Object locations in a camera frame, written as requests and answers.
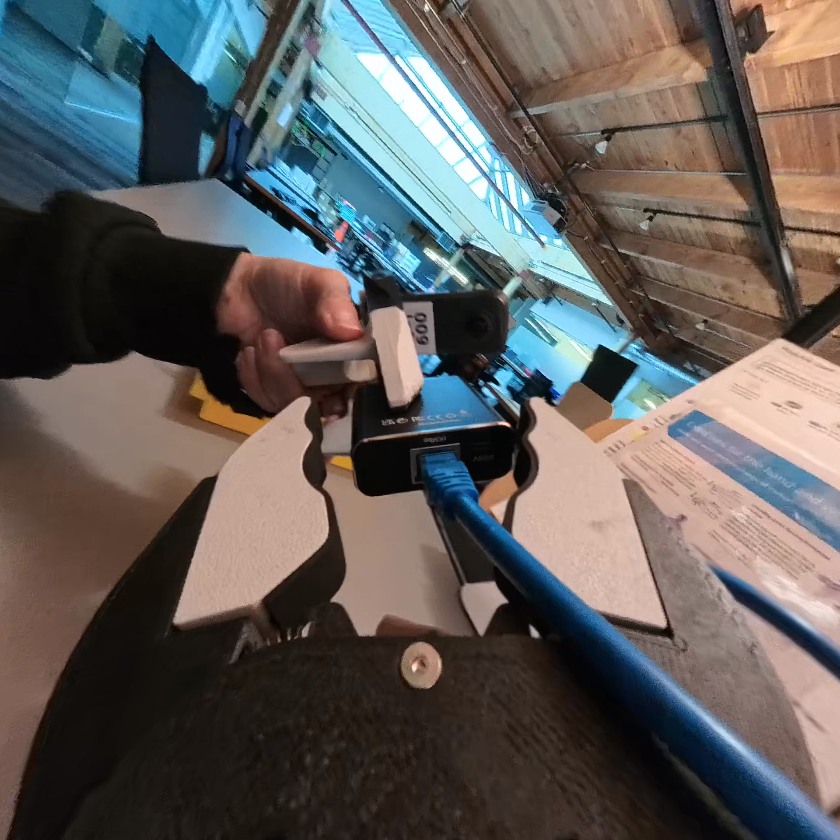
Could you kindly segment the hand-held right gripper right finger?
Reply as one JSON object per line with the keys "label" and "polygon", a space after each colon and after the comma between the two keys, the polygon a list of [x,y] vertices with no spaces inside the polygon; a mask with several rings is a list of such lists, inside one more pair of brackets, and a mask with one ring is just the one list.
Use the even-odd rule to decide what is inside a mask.
{"label": "hand-held right gripper right finger", "polygon": [[492,508],[511,536],[614,624],[663,633],[669,623],[619,469],[541,400],[522,408],[528,474]]}

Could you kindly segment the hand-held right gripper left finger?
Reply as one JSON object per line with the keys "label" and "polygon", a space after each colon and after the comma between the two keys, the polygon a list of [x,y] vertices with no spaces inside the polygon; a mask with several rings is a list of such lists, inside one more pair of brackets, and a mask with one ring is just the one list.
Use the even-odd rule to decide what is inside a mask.
{"label": "hand-held right gripper left finger", "polygon": [[219,471],[173,616],[179,629],[245,618],[297,631],[338,593],[346,565],[306,396],[271,419]]}

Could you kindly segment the black network splitter box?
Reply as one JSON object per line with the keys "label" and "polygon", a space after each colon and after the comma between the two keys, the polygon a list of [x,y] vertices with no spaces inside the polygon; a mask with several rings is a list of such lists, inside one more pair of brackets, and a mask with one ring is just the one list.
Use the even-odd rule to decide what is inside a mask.
{"label": "black network splitter box", "polygon": [[454,453],[476,483],[512,467],[515,428],[457,376],[426,378],[405,408],[390,407],[382,385],[366,385],[354,396],[351,418],[354,483],[368,497],[419,490],[418,460],[438,452]]}

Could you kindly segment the yellow plastic bin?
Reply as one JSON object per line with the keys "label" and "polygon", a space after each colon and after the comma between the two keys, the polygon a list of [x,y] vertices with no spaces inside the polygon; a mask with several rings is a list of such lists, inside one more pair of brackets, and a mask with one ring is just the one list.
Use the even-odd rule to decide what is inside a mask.
{"label": "yellow plastic bin", "polygon": [[[200,374],[195,375],[189,393],[190,396],[194,397],[201,403],[198,415],[202,420],[209,422],[210,424],[224,427],[230,431],[250,436],[257,433],[270,421],[267,417],[255,417],[237,413],[231,407],[220,403],[206,389],[203,378]],[[346,416],[342,418],[352,419],[351,413],[347,413]],[[351,471],[353,468],[350,456],[328,459],[330,459],[330,463],[332,465],[347,471]]]}

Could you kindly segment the person's left forearm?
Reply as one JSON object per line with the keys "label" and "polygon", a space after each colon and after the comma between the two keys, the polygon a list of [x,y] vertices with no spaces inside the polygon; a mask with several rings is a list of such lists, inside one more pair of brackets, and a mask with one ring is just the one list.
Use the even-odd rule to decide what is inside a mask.
{"label": "person's left forearm", "polygon": [[37,212],[2,203],[2,379],[50,379],[137,353],[238,392],[238,342],[219,331],[217,304],[239,255],[80,193]]}

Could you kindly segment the person's left hand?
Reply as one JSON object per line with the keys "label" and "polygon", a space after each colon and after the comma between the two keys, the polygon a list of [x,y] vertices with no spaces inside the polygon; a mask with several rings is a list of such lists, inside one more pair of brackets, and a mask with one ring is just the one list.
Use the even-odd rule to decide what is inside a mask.
{"label": "person's left hand", "polygon": [[364,336],[350,284],[336,269],[240,254],[216,305],[218,331],[236,339],[238,384],[268,414],[309,396],[329,421],[348,412],[353,388],[308,388],[280,358],[309,340],[346,343]]}

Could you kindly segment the white ceiling projector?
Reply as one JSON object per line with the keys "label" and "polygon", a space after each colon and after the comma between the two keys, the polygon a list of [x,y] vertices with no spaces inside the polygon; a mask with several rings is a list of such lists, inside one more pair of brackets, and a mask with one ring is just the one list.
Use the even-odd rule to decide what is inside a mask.
{"label": "white ceiling projector", "polygon": [[568,227],[570,208],[563,195],[549,194],[533,198],[521,213],[539,236],[560,238]]}

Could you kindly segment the printed instruction sheet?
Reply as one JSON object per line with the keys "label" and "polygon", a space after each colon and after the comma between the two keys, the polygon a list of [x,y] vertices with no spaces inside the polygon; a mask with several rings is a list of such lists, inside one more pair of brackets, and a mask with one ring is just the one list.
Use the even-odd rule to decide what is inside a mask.
{"label": "printed instruction sheet", "polygon": [[[777,339],[597,445],[698,563],[838,645],[838,426],[838,351]],[[680,566],[666,580],[688,690],[837,813],[838,678],[713,574]]]}

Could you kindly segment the ceiling track spot lamps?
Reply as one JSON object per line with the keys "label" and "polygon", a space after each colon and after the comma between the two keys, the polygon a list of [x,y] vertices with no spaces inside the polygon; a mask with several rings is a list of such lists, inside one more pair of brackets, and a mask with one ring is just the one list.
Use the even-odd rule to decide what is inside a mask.
{"label": "ceiling track spot lamps", "polygon": [[595,137],[591,159],[570,174],[583,206],[580,248],[599,281],[623,312],[634,308],[655,332],[656,319],[670,329],[684,324],[704,332],[710,321],[699,274],[700,250],[711,249],[707,227],[713,206],[702,189],[713,186],[695,172],[630,169],[612,163],[623,133]]}

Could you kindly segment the dark partition panel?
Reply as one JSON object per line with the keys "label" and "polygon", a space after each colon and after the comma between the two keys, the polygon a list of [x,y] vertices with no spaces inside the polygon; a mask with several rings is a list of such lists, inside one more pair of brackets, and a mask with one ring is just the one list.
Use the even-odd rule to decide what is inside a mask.
{"label": "dark partition panel", "polygon": [[152,35],[140,69],[142,186],[194,182],[206,127],[207,90],[169,57]]}

